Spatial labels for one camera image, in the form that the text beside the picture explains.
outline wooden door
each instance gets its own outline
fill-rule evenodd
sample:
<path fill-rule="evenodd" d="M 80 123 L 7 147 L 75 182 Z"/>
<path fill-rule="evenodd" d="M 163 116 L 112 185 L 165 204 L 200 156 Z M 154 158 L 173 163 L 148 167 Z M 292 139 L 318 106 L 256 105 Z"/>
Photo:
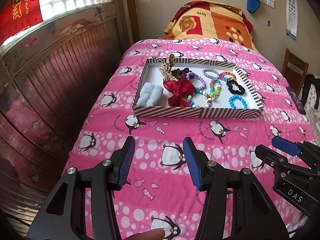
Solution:
<path fill-rule="evenodd" d="M 0 206 L 31 223 L 129 47 L 122 0 L 42 23 L 0 58 Z M 10 220 L 23 235 L 27 227 Z"/>

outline pink bedsheet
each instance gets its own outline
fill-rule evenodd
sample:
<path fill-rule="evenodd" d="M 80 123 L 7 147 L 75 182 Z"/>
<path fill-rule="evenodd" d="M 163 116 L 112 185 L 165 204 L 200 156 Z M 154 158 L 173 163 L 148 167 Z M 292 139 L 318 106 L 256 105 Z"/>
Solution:
<path fill-rule="evenodd" d="M 132 102 L 137 83 L 148 57 L 178 57 L 216 60 L 217 55 L 234 62 L 248 75 L 260 93 L 265 110 L 256 119 L 147 118 L 135 119 Z M 66 164 L 78 169 L 94 167 L 121 148 L 128 135 L 136 140 L 136 152 L 128 176 L 128 184 L 115 192 L 114 206 L 122 238 L 131 234 L 166 226 L 166 238 L 193 240 L 200 221 L 205 193 L 193 186 L 187 164 L 161 166 L 162 152 L 168 163 L 179 156 L 185 137 L 190 136 L 199 150 L 225 168 L 253 170 L 275 203 L 286 224 L 297 211 L 272 190 L 273 173 L 269 166 L 256 168 L 261 162 L 250 152 L 259 144 L 271 147 L 274 136 L 291 141 L 314 142 L 311 126 L 299 114 L 286 91 L 288 85 L 279 71 L 262 55 L 241 45 L 216 39 L 145 40 L 133 45 L 88 114 L 79 138 Z M 128 124 L 135 125 L 130 129 Z M 210 129 L 224 130 L 220 137 Z M 290 163 L 303 162 L 286 155 Z M 87 232 L 92 237 L 91 192 L 87 190 L 85 214 Z M 227 201 L 224 236 L 230 235 L 232 194 Z M 162 220 L 172 221 L 177 228 Z"/>

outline red bow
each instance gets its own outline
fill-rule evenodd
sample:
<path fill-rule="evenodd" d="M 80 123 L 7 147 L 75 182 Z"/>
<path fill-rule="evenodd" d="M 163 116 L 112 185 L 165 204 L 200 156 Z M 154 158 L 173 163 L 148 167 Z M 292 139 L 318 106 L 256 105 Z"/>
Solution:
<path fill-rule="evenodd" d="M 190 107 L 183 97 L 191 95 L 196 88 L 188 79 L 183 78 L 179 82 L 175 80 L 164 81 L 163 86 L 173 94 L 172 97 L 168 98 L 169 106 Z"/>

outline chair backrest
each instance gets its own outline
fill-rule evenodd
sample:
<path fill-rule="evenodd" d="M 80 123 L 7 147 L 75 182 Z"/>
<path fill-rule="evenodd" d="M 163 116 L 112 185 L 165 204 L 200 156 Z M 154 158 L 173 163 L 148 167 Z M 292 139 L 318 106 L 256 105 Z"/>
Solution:
<path fill-rule="evenodd" d="M 295 65 L 297 68 L 303 71 L 302 74 L 295 72 L 291 68 L 288 67 L 288 63 Z M 282 75 L 285 77 L 289 85 L 298 95 L 303 82 L 306 78 L 309 64 L 308 62 L 304 62 L 302 59 L 298 58 L 296 55 L 292 54 L 289 49 L 285 50 L 284 63 L 282 68 Z"/>

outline silver bracelet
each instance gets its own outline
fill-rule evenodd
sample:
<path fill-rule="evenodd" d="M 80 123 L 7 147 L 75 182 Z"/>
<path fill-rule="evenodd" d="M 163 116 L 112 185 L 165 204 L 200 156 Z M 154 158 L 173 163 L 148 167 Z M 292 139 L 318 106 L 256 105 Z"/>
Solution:
<path fill-rule="evenodd" d="M 206 71 L 207 71 L 207 72 L 213 72 L 213 73 L 215 73 L 217 76 L 216 76 L 216 77 L 211 76 L 211 75 L 207 74 Z M 212 68 L 205 68 L 205 69 L 202 70 L 202 73 L 203 73 L 203 75 L 204 75 L 205 77 L 211 78 L 211 79 L 217 78 L 217 77 L 219 76 L 218 71 L 216 71 L 216 70 L 214 70 L 214 69 L 212 69 Z"/>

